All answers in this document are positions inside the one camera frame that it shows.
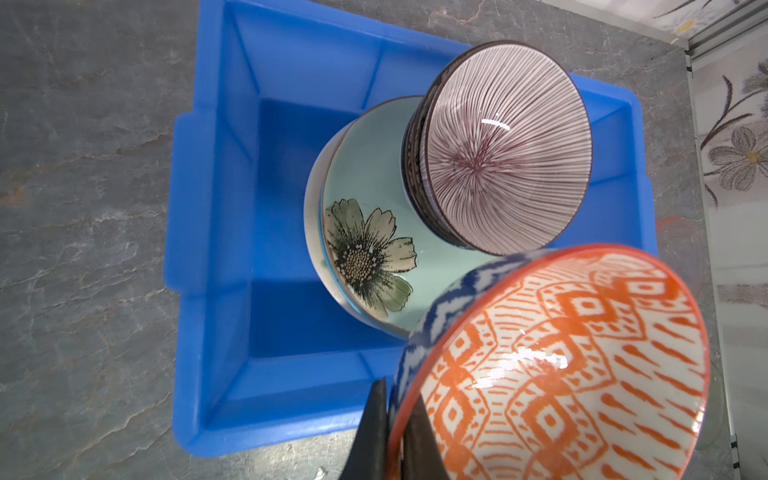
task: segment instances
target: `radiating line pattern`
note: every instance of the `radiating line pattern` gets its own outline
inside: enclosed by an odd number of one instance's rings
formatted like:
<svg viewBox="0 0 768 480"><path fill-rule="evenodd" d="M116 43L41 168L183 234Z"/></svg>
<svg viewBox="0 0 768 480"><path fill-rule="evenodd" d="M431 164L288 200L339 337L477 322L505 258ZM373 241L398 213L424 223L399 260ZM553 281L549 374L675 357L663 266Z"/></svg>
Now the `radiating line pattern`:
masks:
<svg viewBox="0 0 768 480"><path fill-rule="evenodd" d="M420 143L431 210L497 255L557 237L591 173L591 128L573 81L544 53L512 42L463 59L432 101Z"/></svg>
<svg viewBox="0 0 768 480"><path fill-rule="evenodd" d="M707 354L678 280L584 251L510 281L420 390L452 478L671 480L696 443Z"/></svg>

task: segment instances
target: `flower pattern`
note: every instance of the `flower pattern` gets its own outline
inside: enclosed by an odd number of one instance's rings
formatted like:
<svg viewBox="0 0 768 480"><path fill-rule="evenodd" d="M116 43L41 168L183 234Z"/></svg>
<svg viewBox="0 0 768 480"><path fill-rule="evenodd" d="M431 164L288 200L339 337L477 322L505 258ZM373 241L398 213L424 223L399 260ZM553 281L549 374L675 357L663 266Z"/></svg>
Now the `flower pattern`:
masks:
<svg viewBox="0 0 768 480"><path fill-rule="evenodd" d="M744 80L742 87L744 94L760 94L768 92L768 58L757 64L757 73ZM768 95L765 97L765 103L760 110L764 117L768 117Z"/></svg>
<svg viewBox="0 0 768 480"><path fill-rule="evenodd" d="M732 147L714 147L710 161L719 166L720 186L725 190L746 191L755 181L755 173L768 177L768 135L759 139L747 127L736 128L730 136Z"/></svg>
<svg viewBox="0 0 768 480"><path fill-rule="evenodd" d="M341 200L326 209L323 233L336 273L370 314L379 320L405 307L411 284L394 273L416 267L413 239L393 239L391 210L375 209L367 220L357 200Z"/></svg>

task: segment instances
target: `gray marble countertop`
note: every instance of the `gray marble countertop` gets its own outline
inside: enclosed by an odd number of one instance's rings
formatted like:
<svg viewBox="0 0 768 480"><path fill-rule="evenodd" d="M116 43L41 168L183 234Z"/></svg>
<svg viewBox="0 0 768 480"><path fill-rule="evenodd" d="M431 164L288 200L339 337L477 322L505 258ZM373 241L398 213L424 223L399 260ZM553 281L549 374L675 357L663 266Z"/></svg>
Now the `gray marble countertop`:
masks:
<svg viewBox="0 0 768 480"><path fill-rule="evenodd" d="M705 239L681 48L535 0L323 3L473 45L518 39L629 88L657 219ZM196 30L197 0L0 6L0 478L312 480L343 467L353 432L213 459L174 441L178 298L162 266ZM699 298L718 366L706 279ZM724 425L685 478L731 478L729 444Z"/></svg>

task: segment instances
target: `bowl rim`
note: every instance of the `bowl rim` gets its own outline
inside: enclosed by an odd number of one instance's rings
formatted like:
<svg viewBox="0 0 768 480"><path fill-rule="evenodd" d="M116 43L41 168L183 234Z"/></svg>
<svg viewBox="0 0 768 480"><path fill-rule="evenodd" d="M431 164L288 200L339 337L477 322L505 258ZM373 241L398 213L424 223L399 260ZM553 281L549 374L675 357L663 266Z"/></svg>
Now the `bowl rim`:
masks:
<svg viewBox="0 0 768 480"><path fill-rule="evenodd" d="M577 247L565 248L563 250L558 250L551 255L547 255L546 257L542 257L542 258L533 260L530 263L526 263L524 266L521 266L520 268L508 274L503 279L499 280L498 283L496 283L493 287L488 289L487 292L483 293L477 300L475 300L475 302L473 302L472 305L464 313L461 314L461 316L453 323L453 325L450 326L450 328L442 335L442 337L440 337L438 342L432 347L432 350L427 355L426 359L424 360L424 363L419 368L419 371L416 372L413 383L411 384L410 388L403 396L402 402L400 403L400 408L397 412L397 416L395 417L395 421L391 425L391 428L389 430L389 437L387 441L387 450L386 450L386 468L387 468L386 477L387 478L396 478L396 473L399 470L397 463L398 463L398 457L400 452L400 443L401 443L403 434L405 433L405 430L406 430L406 424L408 423L408 420L411 416L411 412L413 411L413 408L415 406L418 396L421 395L421 388L424 385L424 381L426 380L427 375L429 375L429 373L432 371L432 367L437 363L439 357L445 351L446 345L451 343L453 339L461 333L461 331L464 329L467 323L469 323L469 321L472 318L474 318L477 313L479 313L483 308L485 308L485 304L487 304L489 301L493 300L496 296L502 293L507 287L509 287L511 283L517 280L520 280L522 277L530 275L531 273L537 270L545 268L556 261L563 260L569 257L574 257L575 255L579 253L584 253L584 252L596 253L596 254L598 253L628 254L630 256L633 256L634 258L639 258L639 260L647 261L654 267L666 273L670 279L672 279L677 283L682 293L686 296L688 302L690 303L693 310L693 314L697 318L697 324L699 327L699 334L701 336L701 342L702 342L704 359L705 359L703 391L709 392L710 376L711 376L711 371L710 371L711 361L710 361L710 343L709 343L709 337L707 336L707 326L704 324L703 317L701 315L701 310L699 309L696 298L691 293L690 289L685 284L685 282L680 278L680 276L678 276L674 272L674 270L672 270L669 266L667 266L664 262L659 260L657 257L634 247L628 247L625 245L613 245L610 243L593 243L589 245L580 245ZM703 398L703 401L699 406L699 410L706 409L708 400L709 400L709 396L707 395L706 398ZM696 445L696 441L698 440L698 438L699 438L699 432L696 432L696 435L691 439L691 444L690 444L691 448L686 449L685 463L680 468L680 473L677 476L678 480L682 478L683 474L685 473L685 468L688 466L688 463L690 462L690 457L694 453L694 450L695 450L694 447Z"/></svg>

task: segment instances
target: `blue plastic container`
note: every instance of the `blue plastic container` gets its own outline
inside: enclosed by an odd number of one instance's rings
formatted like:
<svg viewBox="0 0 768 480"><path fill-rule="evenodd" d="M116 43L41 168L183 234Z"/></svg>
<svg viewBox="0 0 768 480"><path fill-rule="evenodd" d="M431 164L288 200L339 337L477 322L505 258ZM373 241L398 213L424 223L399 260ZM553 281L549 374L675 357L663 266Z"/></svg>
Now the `blue plastic container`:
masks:
<svg viewBox="0 0 768 480"><path fill-rule="evenodd" d="M468 46L302 0L202 0L194 109L174 132L165 281L181 293L174 433L214 456L357 425L402 342L354 320L306 251L316 155L390 98L423 94ZM641 108L573 76L594 131L583 206L554 247L656 253Z"/></svg>

